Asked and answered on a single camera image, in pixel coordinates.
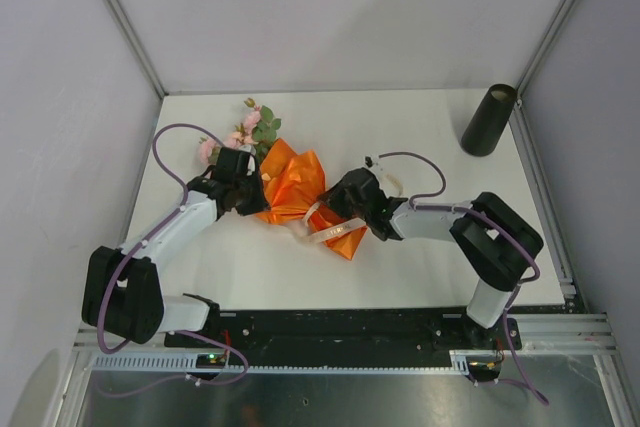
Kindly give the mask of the orange flower bouquet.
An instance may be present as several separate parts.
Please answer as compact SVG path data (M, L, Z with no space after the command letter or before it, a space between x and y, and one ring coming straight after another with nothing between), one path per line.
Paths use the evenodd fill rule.
M264 193L270 204L270 209L259 213L257 218L290 230L293 223L301 220L327 190L324 168L314 151L298 153L280 138L282 120L269 107L256 103L252 98L247 98L244 104L249 113L227 139L219 142L209 136L202 137L198 156L204 165L213 166L222 147L250 148L260 163ZM344 221L347 220L320 204L309 219L309 227L312 232L317 232ZM319 244L346 260L352 260L366 231L365 226Z

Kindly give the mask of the cream printed ribbon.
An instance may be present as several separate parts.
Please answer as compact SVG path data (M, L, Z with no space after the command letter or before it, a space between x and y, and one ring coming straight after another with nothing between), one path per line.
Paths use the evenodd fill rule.
M402 182L394 175L386 173L382 176L382 187L390 188L393 193L402 195L404 186ZM321 229L317 232L312 232L309 227L309 219L313 213L315 213L320 206L319 202L314 203L303 216L301 220L295 221L290 228L293 235L302 243L306 244L319 244L324 243L334 238L342 237L348 233L354 232L366 224L363 220L355 218L350 219L337 225L330 226L325 229Z

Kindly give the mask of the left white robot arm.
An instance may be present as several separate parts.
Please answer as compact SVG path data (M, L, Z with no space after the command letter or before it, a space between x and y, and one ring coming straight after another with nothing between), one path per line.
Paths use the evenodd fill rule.
M223 148L216 163L183 187L164 218L117 248L101 246L89 259L81 318L127 342L185 331L197 345L221 334L219 305L196 294L168 296L161 273L195 237L234 210L249 216L269 209L252 153Z

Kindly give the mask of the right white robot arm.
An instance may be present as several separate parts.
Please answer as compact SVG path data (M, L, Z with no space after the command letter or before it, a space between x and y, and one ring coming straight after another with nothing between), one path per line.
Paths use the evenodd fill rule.
M525 283L540 277L541 235L499 196L483 192L466 203L420 203L388 196L367 168L345 174L318 197L344 220L360 219L382 241L414 238L456 244L478 277L461 323L463 340L484 348Z

